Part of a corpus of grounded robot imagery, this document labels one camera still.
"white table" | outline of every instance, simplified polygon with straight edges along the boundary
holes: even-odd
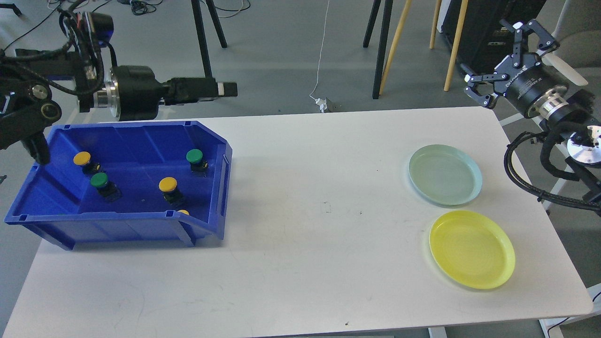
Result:
[[[42,241],[5,338],[281,336],[593,308],[540,203],[506,178],[508,141],[492,111],[201,122],[234,149],[225,240],[74,251]],[[450,210],[421,198],[406,169],[414,151],[433,143],[476,160],[484,186],[462,209],[493,219],[513,243],[515,272],[495,290],[453,282],[431,257],[430,226]]]

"blue storage bin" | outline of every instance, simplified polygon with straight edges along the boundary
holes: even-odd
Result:
[[[232,150],[197,121],[154,121],[54,126],[48,136],[51,163],[34,164],[4,221],[21,224],[65,250],[81,242],[183,241],[224,238]],[[206,175],[190,169],[186,153],[198,148]],[[73,163],[91,153],[123,196],[108,203]],[[159,190],[177,179],[186,196],[174,210]]]

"plastic plate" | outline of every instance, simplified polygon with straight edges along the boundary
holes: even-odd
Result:
[[[430,231],[430,250],[455,281],[476,289],[505,283],[516,266],[511,241],[490,218],[458,210],[442,215]]]
[[[461,150],[432,144],[416,151],[409,161],[409,177],[428,200],[457,206],[473,200],[482,189],[482,173]]]

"mark on table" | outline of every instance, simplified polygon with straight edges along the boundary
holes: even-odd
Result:
[[[330,202],[326,201],[322,203],[322,212],[324,214],[331,214],[332,213],[332,206],[330,205]]]

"light blue plate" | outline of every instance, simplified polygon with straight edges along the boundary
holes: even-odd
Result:
[[[473,200],[482,189],[480,168],[461,150],[432,144],[416,151],[409,161],[409,177],[428,200],[458,206]]]

